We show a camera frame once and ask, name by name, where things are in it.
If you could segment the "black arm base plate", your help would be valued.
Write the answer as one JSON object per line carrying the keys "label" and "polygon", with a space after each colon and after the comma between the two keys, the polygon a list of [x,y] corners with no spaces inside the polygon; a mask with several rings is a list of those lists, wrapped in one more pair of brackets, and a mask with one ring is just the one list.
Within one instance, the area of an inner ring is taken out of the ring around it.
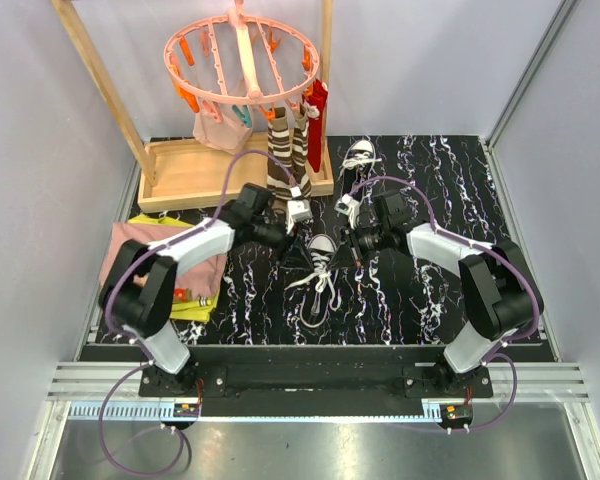
{"label": "black arm base plate", "polygon": [[139,394],[202,396],[206,420],[436,422],[443,401],[493,396],[488,370],[454,375],[439,347],[198,346],[178,374],[156,367]]}

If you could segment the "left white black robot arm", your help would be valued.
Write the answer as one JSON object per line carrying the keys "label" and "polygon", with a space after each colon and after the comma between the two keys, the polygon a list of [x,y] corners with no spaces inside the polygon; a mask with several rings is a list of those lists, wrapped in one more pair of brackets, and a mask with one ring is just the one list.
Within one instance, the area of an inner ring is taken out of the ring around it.
{"label": "left white black robot arm", "polygon": [[99,295],[110,330],[139,343],[149,364],[162,370],[161,384],[176,396],[195,386],[190,352],[170,321],[176,280],[214,256],[248,243],[264,245],[283,256],[295,240],[296,224],[311,217],[299,188],[291,189],[286,220],[271,223],[265,210],[273,193],[252,183],[214,215],[164,240],[124,242]]}

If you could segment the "white shoelace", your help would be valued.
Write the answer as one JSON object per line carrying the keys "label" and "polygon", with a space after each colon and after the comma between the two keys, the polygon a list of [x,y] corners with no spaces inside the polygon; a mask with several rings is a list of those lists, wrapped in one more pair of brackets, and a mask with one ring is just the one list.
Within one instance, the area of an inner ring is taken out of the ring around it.
{"label": "white shoelace", "polygon": [[336,292],[334,281],[331,277],[331,270],[328,268],[329,258],[319,255],[314,260],[314,270],[309,275],[300,280],[296,280],[286,287],[286,290],[297,288],[303,285],[308,285],[313,280],[316,280],[314,290],[317,293],[322,293],[326,288],[329,289],[330,297],[328,305],[331,310],[335,311],[341,306],[341,297]]}

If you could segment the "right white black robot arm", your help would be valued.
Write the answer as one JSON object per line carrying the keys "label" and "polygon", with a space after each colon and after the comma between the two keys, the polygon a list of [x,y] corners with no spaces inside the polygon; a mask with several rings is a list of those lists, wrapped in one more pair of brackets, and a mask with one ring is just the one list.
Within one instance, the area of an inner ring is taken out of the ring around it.
{"label": "right white black robot arm", "polygon": [[496,349],[518,333],[532,333],[544,311],[544,300],[519,246],[512,241],[479,242],[453,234],[429,219],[415,220],[397,191],[373,197],[376,221],[359,224],[360,203],[345,195],[336,211],[348,219],[332,268],[361,265],[391,249],[435,264],[459,278],[466,323],[431,369],[437,390],[456,396],[470,374],[486,365]]}

